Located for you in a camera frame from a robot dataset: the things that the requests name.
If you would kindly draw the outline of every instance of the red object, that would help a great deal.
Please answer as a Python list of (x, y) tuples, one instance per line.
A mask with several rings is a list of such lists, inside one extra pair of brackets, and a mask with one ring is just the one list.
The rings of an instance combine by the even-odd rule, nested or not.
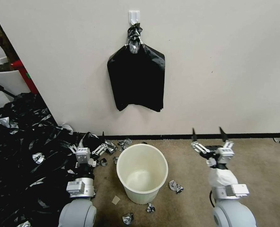
[(30, 78), (28, 72), (26, 71), (26, 68), (24, 67), (21, 60), (15, 61), (14, 63), (11, 63), (11, 66), (15, 70), (19, 70), (21, 76), (23, 77), (23, 79), (24, 79), (26, 85), (28, 86), (28, 88), (30, 89), (31, 93), (38, 94), (39, 92), (38, 92), (35, 84), (33, 83), (32, 79)]

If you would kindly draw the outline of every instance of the white adhesive hook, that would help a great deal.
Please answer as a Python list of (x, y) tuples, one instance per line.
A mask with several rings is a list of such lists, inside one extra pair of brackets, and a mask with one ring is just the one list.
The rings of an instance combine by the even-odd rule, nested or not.
[(129, 15), (129, 22), (131, 25), (134, 25), (134, 24), (140, 22), (140, 11), (130, 10), (128, 15)]

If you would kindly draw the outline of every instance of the white trash bin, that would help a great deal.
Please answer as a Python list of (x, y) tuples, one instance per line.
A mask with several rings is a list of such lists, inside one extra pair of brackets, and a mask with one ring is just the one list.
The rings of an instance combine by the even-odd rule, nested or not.
[(168, 165), (164, 155), (148, 144), (126, 148), (117, 161), (117, 174), (128, 198), (138, 204), (151, 202), (165, 183)]

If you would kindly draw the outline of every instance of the beige carpet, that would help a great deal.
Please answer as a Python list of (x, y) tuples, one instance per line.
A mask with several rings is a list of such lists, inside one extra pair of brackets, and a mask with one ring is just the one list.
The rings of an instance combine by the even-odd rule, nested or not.
[[(280, 226), (280, 144), (272, 139), (234, 139), (235, 156), (229, 169), (239, 183), (247, 184), (250, 196), (241, 199), (254, 214), (257, 226)], [(215, 226), (209, 202), (209, 168), (205, 160), (191, 148), (190, 140), (147, 140), (165, 156), (169, 173), (165, 185), (153, 200), (155, 213), (147, 213), (147, 205), (130, 201), (116, 173), (113, 155), (103, 154), (107, 166), (95, 169), (97, 196), (95, 226), (124, 226), (122, 215), (133, 212), (131, 226)], [(199, 140), (204, 145), (222, 145), (221, 140)], [(168, 188), (175, 180), (185, 190), (176, 195)], [(121, 200), (111, 203), (117, 195)]]

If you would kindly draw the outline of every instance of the black plastic bag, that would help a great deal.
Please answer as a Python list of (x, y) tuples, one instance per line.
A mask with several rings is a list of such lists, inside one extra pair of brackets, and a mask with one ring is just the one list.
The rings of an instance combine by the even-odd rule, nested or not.
[[(0, 108), (0, 118), (0, 226), (27, 220), (34, 227), (57, 226), (69, 199), (67, 171), (76, 164), (68, 146), (82, 136), (57, 126), (42, 98), (31, 93)], [(38, 153), (41, 162), (33, 158)], [(44, 184), (30, 187), (41, 178)]]
[(142, 43), (140, 24), (128, 29), (128, 44), (112, 55), (107, 68), (116, 107), (129, 104), (163, 109), (165, 56)]

